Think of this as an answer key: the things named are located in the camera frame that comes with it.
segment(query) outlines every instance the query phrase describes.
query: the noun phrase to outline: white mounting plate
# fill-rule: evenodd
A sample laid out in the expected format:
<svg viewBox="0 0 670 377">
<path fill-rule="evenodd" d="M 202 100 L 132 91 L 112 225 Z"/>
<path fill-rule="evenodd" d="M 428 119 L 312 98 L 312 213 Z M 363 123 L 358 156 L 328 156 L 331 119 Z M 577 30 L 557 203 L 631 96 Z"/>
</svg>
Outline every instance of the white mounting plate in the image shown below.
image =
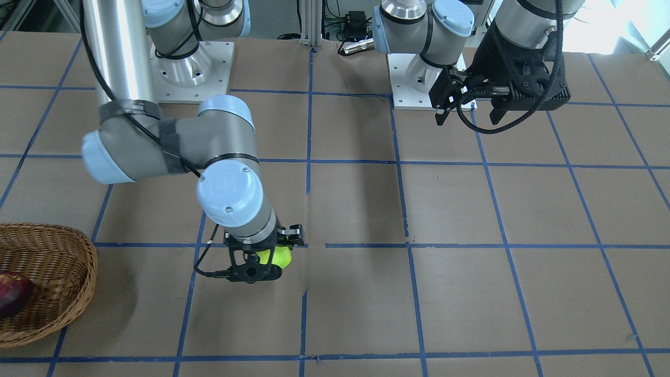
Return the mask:
<svg viewBox="0 0 670 377">
<path fill-rule="evenodd" d="M 430 96 L 428 96 L 428 93 L 422 93 L 414 89 L 405 74 L 407 66 L 409 66 L 409 62 L 412 61 L 414 56 L 415 54 L 387 55 L 389 61 L 389 78 L 391 79 L 391 89 L 393 90 L 393 108 L 398 110 L 435 111 L 430 105 Z M 467 68 L 462 54 L 458 58 L 456 68 L 460 70 Z M 466 103 L 461 108 L 470 110 L 472 108 L 471 105 L 474 105 L 475 109 L 477 108 L 476 101 Z"/>
<path fill-rule="evenodd" d="M 158 66 L 158 58 L 155 56 L 155 47 L 151 46 L 153 88 L 158 103 L 201 103 L 215 95 L 228 93 L 235 44 L 233 42 L 201 42 L 200 47 L 212 57 L 212 72 L 209 78 L 194 87 L 176 87 L 163 78 Z"/>
</svg>

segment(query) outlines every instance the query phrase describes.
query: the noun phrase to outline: basket rim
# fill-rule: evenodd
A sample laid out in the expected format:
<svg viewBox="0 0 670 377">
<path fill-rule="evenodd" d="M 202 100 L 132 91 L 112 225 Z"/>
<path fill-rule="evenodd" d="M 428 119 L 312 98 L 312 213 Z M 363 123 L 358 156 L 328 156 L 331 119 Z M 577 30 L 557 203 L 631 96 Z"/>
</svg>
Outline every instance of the basket rim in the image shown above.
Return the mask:
<svg viewBox="0 0 670 377">
<path fill-rule="evenodd" d="M 69 233 L 76 236 L 82 246 L 82 259 L 86 264 L 86 278 L 77 295 L 72 299 L 68 306 L 52 322 L 40 327 L 26 331 L 4 331 L 0 333 L 3 337 L 10 336 L 9 339 L 0 339 L 0 348 L 11 348 L 19 345 L 25 345 L 35 340 L 41 339 L 73 322 L 81 313 L 86 310 L 92 299 L 95 290 L 96 278 L 98 275 L 98 255 L 93 242 L 79 229 L 65 225 L 39 224 L 39 223 L 0 223 L 0 230 L 14 229 L 46 229 L 55 233 Z M 12 334 L 21 334 L 19 337 L 11 337 Z"/>
</svg>

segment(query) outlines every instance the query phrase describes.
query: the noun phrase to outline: light blue joint cap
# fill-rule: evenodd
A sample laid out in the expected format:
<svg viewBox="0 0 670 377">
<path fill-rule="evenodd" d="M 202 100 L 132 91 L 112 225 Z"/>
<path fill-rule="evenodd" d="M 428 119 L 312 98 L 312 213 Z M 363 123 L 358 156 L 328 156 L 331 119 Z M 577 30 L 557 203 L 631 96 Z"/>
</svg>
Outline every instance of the light blue joint cap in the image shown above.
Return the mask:
<svg viewBox="0 0 670 377">
<path fill-rule="evenodd" d="M 142 0 L 144 24 L 148 28 L 158 28 L 168 23 L 182 10 L 186 0 Z"/>
<path fill-rule="evenodd" d="M 100 139 L 100 131 L 89 132 L 84 136 L 82 159 L 90 176 L 102 184 L 135 182 L 109 155 Z"/>
<path fill-rule="evenodd" d="M 256 127 L 253 125 L 253 121 L 251 120 L 251 110 L 249 110 L 249 106 L 247 106 L 244 101 L 237 98 L 236 96 L 215 95 L 212 98 L 208 98 L 200 104 L 200 107 L 198 108 L 198 115 L 207 110 L 219 110 L 235 114 L 249 122 L 251 128 L 253 128 L 254 133 L 256 132 Z"/>
<path fill-rule="evenodd" d="M 474 25 L 474 14 L 459 0 L 435 0 L 435 18 L 449 31 L 461 37 L 469 37 Z"/>
<path fill-rule="evenodd" d="M 373 10 L 373 39 L 375 40 L 375 50 L 377 52 L 380 52 L 381 54 L 391 53 L 389 41 L 386 39 L 384 20 L 379 11 L 379 5 L 376 5 Z"/>
<path fill-rule="evenodd" d="M 249 8 L 249 0 L 245 0 L 245 12 L 243 13 L 244 19 L 242 20 L 244 24 L 242 25 L 242 32 L 240 37 L 246 37 L 249 35 L 251 30 L 251 9 Z"/>
<path fill-rule="evenodd" d="M 196 190 L 207 216 L 224 227 L 248 224 L 263 205 L 261 179 L 237 160 L 221 160 L 208 166 Z"/>
</svg>

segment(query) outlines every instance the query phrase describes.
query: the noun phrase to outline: metal base plate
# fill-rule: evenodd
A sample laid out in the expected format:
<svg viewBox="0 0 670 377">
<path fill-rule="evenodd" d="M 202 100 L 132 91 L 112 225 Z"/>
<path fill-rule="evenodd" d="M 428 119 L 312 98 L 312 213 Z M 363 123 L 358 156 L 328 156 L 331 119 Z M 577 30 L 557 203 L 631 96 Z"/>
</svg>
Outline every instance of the metal base plate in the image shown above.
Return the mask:
<svg viewBox="0 0 670 377">
<path fill-rule="evenodd" d="M 405 74 L 407 66 L 409 66 L 414 56 L 415 54 L 387 55 L 387 60 L 389 61 L 389 78 L 391 79 L 391 89 L 393 90 L 393 108 L 398 110 L 435 111 L 430 104 L 428 93 L 422 93 L 414 89 Z M 467 68 L 462 54 L 458 58 L 456 68 L 460 70 Z M 471 105 L 474 105 L 475 109 L 477 108 L 476 101 L 466 103 L 462 108 L 470 110 Z"/>
<path fill-rule="evenodd" d="M 212 72 L 209 78 L 193 87 L 176 87 L 161 74 L 155 47 L 151 47 L 151 71 L 153 88 L 158 103 L 201 103 L 207 98 L 228 93 L 228 82 L 232 68 L 233 42 L 201 42 L 200 47 L 212 57 Z"/>
</svg>

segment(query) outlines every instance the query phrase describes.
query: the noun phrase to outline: gray floor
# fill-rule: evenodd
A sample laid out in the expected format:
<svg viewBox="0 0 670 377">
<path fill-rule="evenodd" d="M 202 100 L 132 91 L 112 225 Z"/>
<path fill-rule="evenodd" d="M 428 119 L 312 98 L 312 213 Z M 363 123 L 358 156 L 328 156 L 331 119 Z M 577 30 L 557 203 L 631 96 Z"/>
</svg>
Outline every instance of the gray floor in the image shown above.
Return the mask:
<svg viewBox="0 0 670 377">
<path fill-rule="evenodd" d="M 0 40 L 0 221 L 76 227 L 100 258 L 87 312 L 1 350 L 3 376 L 670 375 L 657 64 L 566 54 L 569 105 L 480 136 L 392 109 L 380 54 L 236 48 L 231 94 L 251 108 L 265 189 L 309 243 L 251 286 L 192 274 L 212 229 L 192 177 L 88 177 L 97 108 L 78 36 Z M 222 249 L 205 263 L 225 267 Z"/>
</svg>

